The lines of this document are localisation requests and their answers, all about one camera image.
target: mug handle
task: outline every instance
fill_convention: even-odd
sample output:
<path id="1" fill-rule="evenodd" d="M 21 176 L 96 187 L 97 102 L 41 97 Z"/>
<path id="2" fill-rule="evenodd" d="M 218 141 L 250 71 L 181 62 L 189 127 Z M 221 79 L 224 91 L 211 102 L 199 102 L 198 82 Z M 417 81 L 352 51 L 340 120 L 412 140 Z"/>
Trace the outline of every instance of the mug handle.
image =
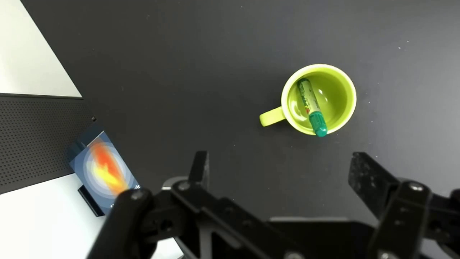
<path id="1" fill-rule="evenodd" d="M 267 113 L 263 113 L 263 114 L 260 114 L 260 117 L 258 117 L 258 121 L 260 121 L 260 124 L 261 124 L 263 127 L 273 125 L 273 124 L 280 123 L 280 121 L 283 121 L 283 120 L 286 120 L 286 117 L 284 117 L 284 113 L 283 113 L 283 108 L 281 108 L 281 107 L 274 108 L 274 110 L 270 110 L 270 111 L 267 111 Z"/>

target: mug rim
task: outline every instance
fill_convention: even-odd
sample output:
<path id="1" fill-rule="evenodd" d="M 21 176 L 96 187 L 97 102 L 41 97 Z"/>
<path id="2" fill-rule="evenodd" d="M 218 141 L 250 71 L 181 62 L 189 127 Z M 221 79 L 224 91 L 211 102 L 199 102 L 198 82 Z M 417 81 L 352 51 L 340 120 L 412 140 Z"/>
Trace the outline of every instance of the mug rim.
<path id="1" fill-rule="evenodd" d="M 314 65 L 307 65 L 307 66 L 303 66 L 300 68 L 299 71 L 296 71 L 289 79 L 287 82 L 284 84 L 283 87 L 283 92 L 281 92 L 281 110 L 283 110 L 283 114 L 284 114 L 284 118 L 286 121 L 297 131 L 303 133 L 303 134 L 307 134 L 307 136 L 314 136 L 313 130 L 312 128 L 306 128 L 306 127 L 299 127 L 297 123 L 293 120 L 293 117 L 290 115 L 289 113 L 289 105 L 287 105 L 287 97 L 289 97 L 289 91 L 290 88 L 294 85 L 296 81 L 299 81 L 304 74 L 307 72 L 312 72 L 312 71 L 320 71 L 320 69 L 332 69 L 335 71 L 336 74 L 339 74 L 345 81 L 346 81 L 346 87 L 350 89 L 350 108 L 348 110 L 345 118 L 342 120 L 340 124 L 337 124 L 336 127 L 333 128 L 327 128 L 327 134 L 332 134 L 337 130 L 340 130 L 352 117 L 352 114 L 355 113 L 355 108 L 356 108 L 356 89 L 355 89 L 355 85 L 353 82 L 350 81 L 350 78 L 343 72 L 340 71 L 339 68 L 336 66 L 332 66 L 332 65 L 327 65 L 327 64 L 314 64 Z"/>

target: screw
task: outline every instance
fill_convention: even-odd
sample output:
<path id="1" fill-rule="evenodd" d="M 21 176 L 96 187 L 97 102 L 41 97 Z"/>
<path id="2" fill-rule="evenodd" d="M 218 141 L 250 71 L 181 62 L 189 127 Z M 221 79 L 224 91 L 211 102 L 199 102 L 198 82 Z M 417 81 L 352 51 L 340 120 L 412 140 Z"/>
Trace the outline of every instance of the screw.
<path id="1" fill-rule="evenodd" d="M 287 252 L 284 255 L 284 259 L 303 259 L 303 255 L 297 252 Z"/>
<path id="2" fill-rule="evenodd" d="M 188 182 L 182 182 L 178 184 L 178 190 L 185 192 L 189 189 L 189 183 Z"/>
<path id="3" fill-rule="evenodd" d="M 422 192 L 422 186 L 418 183 L 409 183 L 408 187 L 411 187 L 414 192 Z"/>
<path id="4" fill-rule="evenodd" d="M 135 192 L 132 192 L 130 199 L 139 200 L 142 196 L 143 196 L 143 193 L 141 190 L 135 190 Z"/>
<path id="5" fill-rule="evenodd" d="M 378 259 L 398 259 L 398 256 L 391 252 L 379 252 Z"/>

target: marker inside mug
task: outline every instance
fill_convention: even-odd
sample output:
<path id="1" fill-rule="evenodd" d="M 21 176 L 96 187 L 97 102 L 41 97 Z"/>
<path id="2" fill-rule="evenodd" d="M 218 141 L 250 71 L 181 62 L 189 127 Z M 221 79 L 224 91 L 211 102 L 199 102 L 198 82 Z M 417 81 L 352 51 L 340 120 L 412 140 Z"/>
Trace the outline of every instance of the marker inside mug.
<path id="1" fill-rule="evenodd" d="M 313 131 L 317 137 L 327 136 L 326 121 L 319 110 L 313 88 L 307 79 L 297 82 L 297 89 L 302 97 L 303 105 L 307 107 L 307 120 L 310 121 Z"/>

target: perforated black panel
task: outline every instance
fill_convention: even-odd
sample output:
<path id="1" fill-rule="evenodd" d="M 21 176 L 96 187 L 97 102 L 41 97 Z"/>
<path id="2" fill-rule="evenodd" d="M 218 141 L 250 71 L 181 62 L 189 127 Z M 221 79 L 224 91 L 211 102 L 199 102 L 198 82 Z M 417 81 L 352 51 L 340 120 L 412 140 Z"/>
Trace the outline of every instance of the perforated black panel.
<path id="1" fill-rule="evenodd" d="M 0 193 L 69 174 L 90 118 L 82 100 L 0 95 Z"/>

